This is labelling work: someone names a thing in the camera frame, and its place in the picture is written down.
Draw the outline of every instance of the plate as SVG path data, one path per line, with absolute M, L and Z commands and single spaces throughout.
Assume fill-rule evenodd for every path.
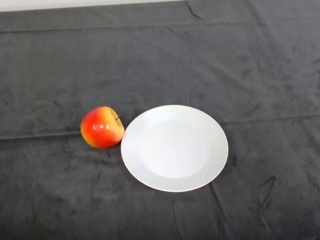
M 167 192 L 200 188 L 215 179 L 228 157 L 227 137 L 208 114 L 183 105 L 150 109 L 124 132 L 121 154 L 143 184 Z

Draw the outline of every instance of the white wall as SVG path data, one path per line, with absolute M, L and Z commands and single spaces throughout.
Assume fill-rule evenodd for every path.
M 169 1 L 179 0 L 0 0 L 0 12 Z

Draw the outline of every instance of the apple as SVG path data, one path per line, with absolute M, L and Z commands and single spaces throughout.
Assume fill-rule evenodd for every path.
M 84 140 L 98 149 L 113 147 L 125 134 L 119 116 L 108 106 L 100 106 L 88 112 L 80 129 Z

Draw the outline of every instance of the plate rim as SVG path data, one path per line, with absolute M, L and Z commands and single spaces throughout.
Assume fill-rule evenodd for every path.
M 223 164 L 223 167 L 222 167 L 221 171 L 220 171 L 217 175 L 215 175 L 212 179 L 210 179 L 210 181 L 208 181 L 208 182 L 206 182 L 206 183 L 204 183 L 204 184 L 201 184 L 201 185 L 199 185 L 199 186 L 196 186 L 196 187 L 190 187 L 190 188 L 182 189 L 182 190 L 168 190 L 168 189 L 164 189 L 164 188 L 160 188 L 160 187 L 151 186 L 150 184 L 144 182 L 143 180 L 140 180 L 139 177 L 137 177 L 137 176 L 128 168 L 128 166 L 126 165 L 126 162 L 125 162 L 124 157 L 123 157 L 123 151 L 124 151 L 124 150 L 123 150 L 123 142 L 122 142 L 122 141 L 121 141 L 120 151 L 121 151 L 122 161 L 123 161 L 126 169 L 127 169 L 127 170 L 129 171 L 129 173 L 130 173 L 132 176 L 134 176 L 135 179 L 137 179 L 139 182 L 143 183 L 144 185 L 146 185 L 146 186 L 148 186 L 148 187 L 150 187 L 150 188 L 152 188 L 152 189 L 156 189 L 156 190 L 159 190 L 159 191 L 168 192 L 168 193 L 182 193 L 182 192 L 189 192 L 189 191 L 192 191 L 192 190 L 196 190 L 196 189 L 202 188 L 203 186 L 211 183 L 214 179 L 216 179 L 216 178 L 221 174 L 221 172 L 222 172 L 223 169 L 225 168 L 225 166 L 226 166 L 226 164 L 227 164 L 227 161 L 228 161 L 228 156 L 229 156 L 229 142 L 228 142 L 227 135 L 226 135 L 224 129 L 221 127 L 221 125 L 220 125 L 212 116 L 210 116 L 210 115 L 207 114 L 206 112 L 204 112 L 204 111 L 202 111 L 202 110 L 200 110 L 200 109 L 197 109 L 197 108 L 195 108 L 195 107 L 186 106 L 186 105 L 179 105 L 179 104 L 168 104 L 168 105 L 161 105 L 161 106 L 153 107 L 153 108 L 151 108 L 151 109 L 149 109 L 149 110 L 147 110 L 147 111 L 144 111 L 144 112 L 142 112 L 141 114 L 139 114 L 135 119 L 133 119 L 133 120 L 129 123 L 129 125 L 126 127 L 126 129 L 125 129 L 125 131 L 124 131 L 124 134 L 126 134 L 126 130 L 129 128 L 129 126 L 130 126 L 135 120 L 137 120 L 141 115 L 143 115 L 143 114 L 145 114 L 145 113 L 147 113 L 147 112 L 149 112 L 149 111 L 151 111 L 151 110 L 158 109 L 158 108 L 174 107 L 174 106 L 176 106 L 176 107 L 190 108 L 190 109 L 194 109 L 194 110 L 200 111 L 200 112 L 202 112 L 203 114 L 206 114 L 207 116 L 209 116 L 213 121 L 215 121 L 215 122 L 218 124 L 218 126 L 221 128 L 221 130 L 222 130 L 222 132 L 223 132 L 223 135 L 224 135 L 224 137 L 225 137 L 225 139 L 226 139 L 226 159 L 225 159 L 225 162 L 224 162 L 224 164 Z

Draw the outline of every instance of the table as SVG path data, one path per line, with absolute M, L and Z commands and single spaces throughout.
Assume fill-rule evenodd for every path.
M 318 240 L 320 2 L 198 0 L 0 13 L 0 239 Z M 212 183 L 151 189 L 80 135 L 111 106 L 216 119 Z

